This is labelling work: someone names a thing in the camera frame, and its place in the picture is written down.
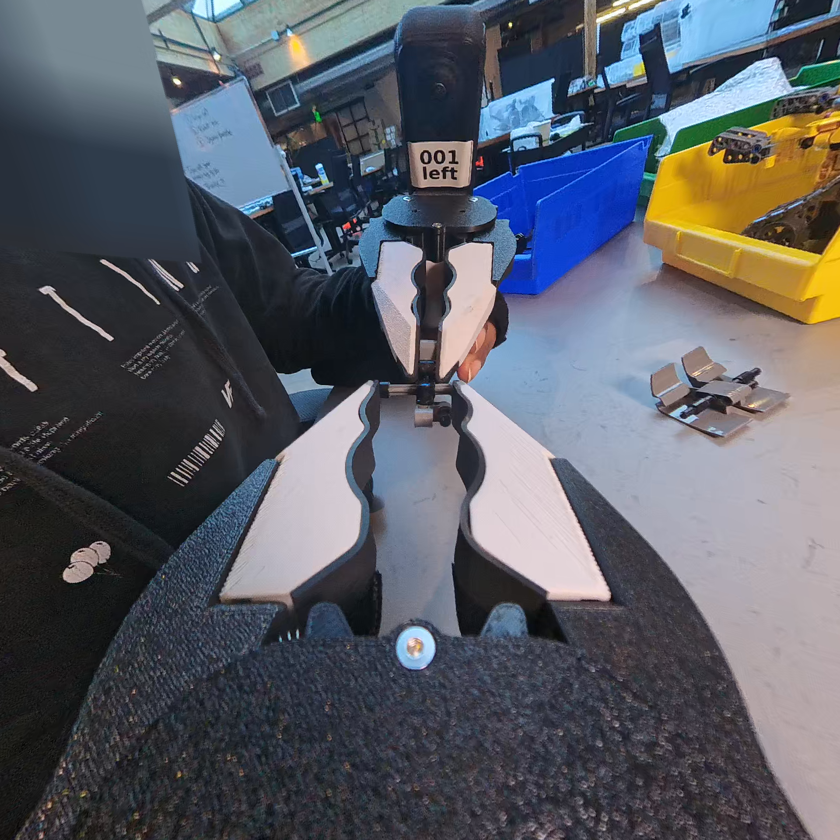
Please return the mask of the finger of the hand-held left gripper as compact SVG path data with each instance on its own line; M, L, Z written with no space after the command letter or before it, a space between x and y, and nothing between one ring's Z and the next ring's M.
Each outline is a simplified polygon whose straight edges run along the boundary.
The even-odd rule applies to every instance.
M404 241L384 241L372 283L382 329L392 354L409 379L417 376L421 333L413 274L423 262L424 252L419 247Z
M448 252L453 276L445 290L448 310L440 325L439 380L447 380L464 362L494 307L493 249L491 243L466 243Z

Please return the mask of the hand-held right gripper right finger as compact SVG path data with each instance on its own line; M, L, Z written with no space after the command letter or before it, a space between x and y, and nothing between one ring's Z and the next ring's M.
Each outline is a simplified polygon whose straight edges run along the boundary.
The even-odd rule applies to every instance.
M502 603L520 607L538 634L549 631L550 603L609 603L553 454L462 382L454 384L453 425L465 485L453 561L459 631L480 633Z

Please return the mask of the small black grey brick assembly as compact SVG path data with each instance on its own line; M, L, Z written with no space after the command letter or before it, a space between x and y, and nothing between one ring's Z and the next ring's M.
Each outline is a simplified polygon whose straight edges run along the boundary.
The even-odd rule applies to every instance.
M442 381L439 376L438 343L435 340L421 339L418 343L416 376L415 380L412 383L420 382L447 383ZM435 424L439 424L441 427L449 427L452 424L452 406L449 402L439 401L438 398L440 396L441 395L436 396L433 401L426 399L422 402L419 402L415 398L415 427L433 427L433 425Z

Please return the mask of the person's left forearm black sleeve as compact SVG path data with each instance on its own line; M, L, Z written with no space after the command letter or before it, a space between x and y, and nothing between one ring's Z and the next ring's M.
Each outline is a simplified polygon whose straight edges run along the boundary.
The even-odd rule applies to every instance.
M403 382L363 267L328 276L296 265L273 235L187 182L203 257L220 271L279 373L309 369L323 385Z

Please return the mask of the clear plastic storage tub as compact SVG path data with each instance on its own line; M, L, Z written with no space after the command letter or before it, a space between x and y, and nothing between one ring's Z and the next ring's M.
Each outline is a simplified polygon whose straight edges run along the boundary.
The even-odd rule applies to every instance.
M500 138L531 122L544 122L553 116L554 79L541 81L489 102L480 111L479 142Z
M775 1L691 1L681 18L679 58L714 56L767 35Z

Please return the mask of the black utility cart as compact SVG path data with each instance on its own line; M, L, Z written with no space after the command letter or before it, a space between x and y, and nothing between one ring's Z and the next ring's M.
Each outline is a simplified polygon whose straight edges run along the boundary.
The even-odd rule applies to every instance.
M522 165L559 158L575 151L585 151L587 144L591 140L593 129L593 122L583 122L573 132L565 134L548 144L538 145L534 149L518 150L512 141L508 152L510 173L515 175Z

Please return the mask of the blue plastic bin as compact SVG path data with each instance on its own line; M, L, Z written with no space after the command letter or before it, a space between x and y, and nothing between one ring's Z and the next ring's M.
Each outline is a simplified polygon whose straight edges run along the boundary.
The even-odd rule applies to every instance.
M536 296L633 222L652 135L522 165L478 185L516 235L523 254L500 284Z

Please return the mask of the grey panel brick assembly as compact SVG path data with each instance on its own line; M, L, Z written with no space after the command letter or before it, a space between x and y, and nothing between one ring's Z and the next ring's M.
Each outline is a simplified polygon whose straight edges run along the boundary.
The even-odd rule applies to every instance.
M686 381L680 378L675 364L667 364L651 374L650 389L653 398L657 402L657 409L662 414L671 417L677 422L711 437L725 438L735 434L749 425L753 419L753 415L772 412L774 409L786 404L790 399L790 395L786 392L779 392L762 386L758 382L760 375L758 374L758 387L755 395L760 400L762 407L765 408L763 413L738 412L731 415L722 415L714 412L704 412L700 416L680 419L678 417L679 411L686 406L692 397L693 385L688 377L688 373L693 374L696 371L702 371L708 366L714 365L717 371L712 376L716 376L718 371L725 372L729 376L727 369L722 364L712 360L706 349L701 346L683 355L681 364L687 378Z

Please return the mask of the person's black printed hoodie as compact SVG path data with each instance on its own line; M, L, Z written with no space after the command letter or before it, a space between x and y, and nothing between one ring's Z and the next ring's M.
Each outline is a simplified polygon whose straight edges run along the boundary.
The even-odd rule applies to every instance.
M151 578L295 432L259 330L300 269L190 191L197 262L2 247L2 838Z

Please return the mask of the white dry-erase board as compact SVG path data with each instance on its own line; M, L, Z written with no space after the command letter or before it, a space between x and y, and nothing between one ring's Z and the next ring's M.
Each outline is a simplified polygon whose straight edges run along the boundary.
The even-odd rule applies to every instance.
M333 273L285 154L273 143L244 77L171 111L186 176L243 211L290 192L327 273Z

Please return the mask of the yellow plastic bin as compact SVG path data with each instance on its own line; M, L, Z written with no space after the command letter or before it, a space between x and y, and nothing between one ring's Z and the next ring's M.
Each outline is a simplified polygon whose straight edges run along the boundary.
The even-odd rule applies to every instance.
M751 129L771 132L808 122L804 115ZM804 195L824 151L784 154L771 164L724 164L708 144L671 154L658 168L644 242L663 261L799 322L839 316L839 233L821 254L742 235L769 210Z

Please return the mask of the dark metal rod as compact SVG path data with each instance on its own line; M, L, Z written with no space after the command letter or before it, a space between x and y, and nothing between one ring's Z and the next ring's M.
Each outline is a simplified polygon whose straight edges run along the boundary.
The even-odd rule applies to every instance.
M692 397L679 411L680 419L699 417L704 412L722 415L764 412L765 408L755 395L760 368L752 368L735 377L719 371L716 376L712 376L716 371L717 368L712 365L702 371L688 373L693 385Z

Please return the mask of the bubble wrap sheet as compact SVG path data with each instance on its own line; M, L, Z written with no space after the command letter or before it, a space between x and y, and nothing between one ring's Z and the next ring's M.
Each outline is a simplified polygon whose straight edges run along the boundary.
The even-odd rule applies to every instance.
M682 129L782 97L792 90L779 58L760 59L713 92L668 110L659 120L665 127L667 141L673 142Z

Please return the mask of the green plastic bin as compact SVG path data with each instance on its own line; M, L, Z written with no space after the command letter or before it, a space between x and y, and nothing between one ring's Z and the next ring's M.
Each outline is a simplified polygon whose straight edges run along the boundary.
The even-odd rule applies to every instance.
M838 59L819 65L804 66L793 80L793 90L836 87L839 79ZM660 162L669 154L687 150L699 144L708 144L721 132L733 128L751 128L771 120L774 104L782 97L761 104L730 112L721 117L709 119L677 132L673 142L666 139L666 130L659 117L620 129L614 134L614 142L653 137L644 168L643 183L639 190L638 205L645 207L653 191Z

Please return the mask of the yellow toy robot model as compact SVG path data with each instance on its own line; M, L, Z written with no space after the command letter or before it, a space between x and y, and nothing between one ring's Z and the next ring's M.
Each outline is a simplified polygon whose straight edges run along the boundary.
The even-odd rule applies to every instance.
M722 154L724 164L771 164L784 154L824 151L813 186L802 196L769 210L744 228L742 235L821 254L838 228L839 95L832 87L794 91L773 106L772 118L806 116L808 122L764 132L735 127L719 133L708 154Z

